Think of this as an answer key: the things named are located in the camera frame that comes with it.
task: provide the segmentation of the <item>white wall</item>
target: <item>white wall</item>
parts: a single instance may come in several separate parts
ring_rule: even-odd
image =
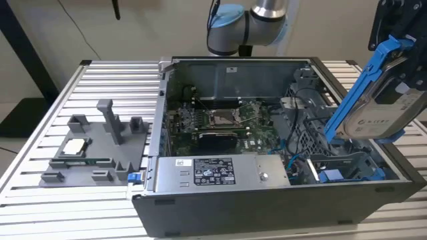
[[[83,59],[96,59],[56,0],[9,0],[11,8],[63,87]],[[252,5],[252,0],[222,3]],[[103,60],[158,60],[160,56],[206,56],[210,0],[122,0],[116,20],[111,0],[62,0]],[[255,49],[274,56],[275,48]]]
[[[364,66],[372,56],[368,40],[378,0],[300,0],[286,55],[322,60],[355,60]]]
[[[9,0],[9,5],[59,87],[83,59],[96,59],[58,0]],[[211,0],[120,0],[116,20],[111,0],[62,0],[103,60],[158,60],[204,56]],[[223,0],[248,9],[255,0]],[[367,50],[375,0],[300,0],[287,45],[288,56],[354,59]],[[276,47],[255,47],[255,56],[275,56]]]
[[[42,93],[0,32],[0,103],[18,103],[23,98],[38,97]]]

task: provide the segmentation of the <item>blue latch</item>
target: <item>blue latch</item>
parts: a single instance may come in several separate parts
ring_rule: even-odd
[[[127,182],[134,184],[143,183],[143,174],[140,172],[132,172],[127,175]]]

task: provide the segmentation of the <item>black cable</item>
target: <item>black cable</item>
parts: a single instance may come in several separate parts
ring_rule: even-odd
[[[294,135],[294,132],[295,132],[295,128],[296,128],[296,124],[298,124],[298,120],[299,120],[299,105],[298,105],[298,102],[296,102],[296,98],[300,99],[303,102],[306,102],[306,100],[298,96],[299,92],[302,90],[312,90],[318,93],[318,90],[312,87],[303,87],[300,89],[296,90],[296,92],[292,94],[291,96],[291,100],[294,98],[294,105],[295,105],[295,117],[294,117],[294,123],[292,123],[292,126],[291,126],[291,133],[290,135],[287,136],[287,139],[286,139],[286,150],[287,152],[291,154],[291,156],[294,156],[296,153],[294,153],[290,149],[290,143],[291,143],[291,138],[292,138],[292,135]]]
[[[210,34],[211,34],[211,28],[212,28],[212,23],[214,23],[214,17],[219,11],[219,7],[222,5],[222,0],[212,0],[211,2],[211,7],[208,9],[208,17],[207,17],[207,25],[206,25],[206,46],[210,48]]]
[[[318,143],[316,141],[316,136],[315,134],[312,133],[312,129],[310,128],[310,126],[307,125],[307,120],[303,120],[302,123],[304,124],[304,127],[307,129],[307,133],[310,134],[311,138],[312,138],[312,141],[315,142],[316,146],[319,148],[322,148],[327,153],[330,153],[332,156],[336,156],[336,154],[330,151],[320,143]]]
[[[290,143],[291,143],[291,138],[292,138],[292,135],[294,135],[294,132],[295,132],[295,128],[296,128],[296,123],[299,121],[299,105],[296,103],[296,98],[294,97],[294,105],[295,105],[295,115],[294,115],[294,122],[292,122],[292,126],[291,126],[291,132],[287,136],[287,139],[286,139],[286,150],[288,152],[288,154],[291,154],[291,156],[295,155],[295,153],[291,151],[290,149]]]
[[[11,149],[7,149],[4,147],[0,146],[0,149],[4,150],[4,151],[8,151],[9,153],[13,153],[13,154],[19,154],[16,151],[11,150]]]
[[[88,43],[87,37],[86,37],[86,35],[83,34],[83,31],[82,31],[82,29],[80,29],[80,27],[79,27],[79,25],[78,25],[76,21],[74,20],[72,16],[70,15],[70,13],[68,13],[68,11],[67,11],[67,9],[66,9],[66,7],[64,7],[63,3],[62,3],[62,0],[58,0],[58,3],[59,3],[59,5],[60,5],[62,9],[64,10],[64,12],[66,12],[67,16],[70,17],[70,19],[71,19],[71,21],[72,21],[74,25],[76,26],[76,28],[78,28],[78,30],[79,30],[79,32],[80,32],[80,34],[82,34],[83,40],[84,40],[84,42],[86,42],[86,44],[87,44],[87,46],[92,49],[92,51],[94,51],[94,53],[95,53],[95,55],[96,55],[98,59],[99,59],[99,60],[102,60],[102,57],[100,57],[99,53],[95,51],[95,49],[94,49],[94,47],[91,46],[91,44]]]

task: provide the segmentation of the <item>motherboard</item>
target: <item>motherboard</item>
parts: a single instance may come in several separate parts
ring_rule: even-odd
[[[270,106],[260,100],[183,103],[168,111],[175,156],[268,154],[280,147],[270,118]]]

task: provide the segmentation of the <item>white label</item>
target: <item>white label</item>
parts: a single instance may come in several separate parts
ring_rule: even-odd
[[[178,167],[191,167],[192,166],[192,159],[176,159],[175,166]]]
[[[406,114],[407,108],[415,103],[422,93],[412,91],[404,94],[394,104],[376,104],[371,101],[363,108],[362,114],[347,123],[352,136],[375,137],[382,135]]]
[[[64,152],[64,154],[76,155],[82,151],[84,144],[86,144],[84,139],[82,139],[82,138],[71,139],[67,142],[66,147],[62,151]]]
[[[235,66],[227,67],[226,71],[227,71],[227,73],[236,73],[238,72],[238,67],[235,67]]]

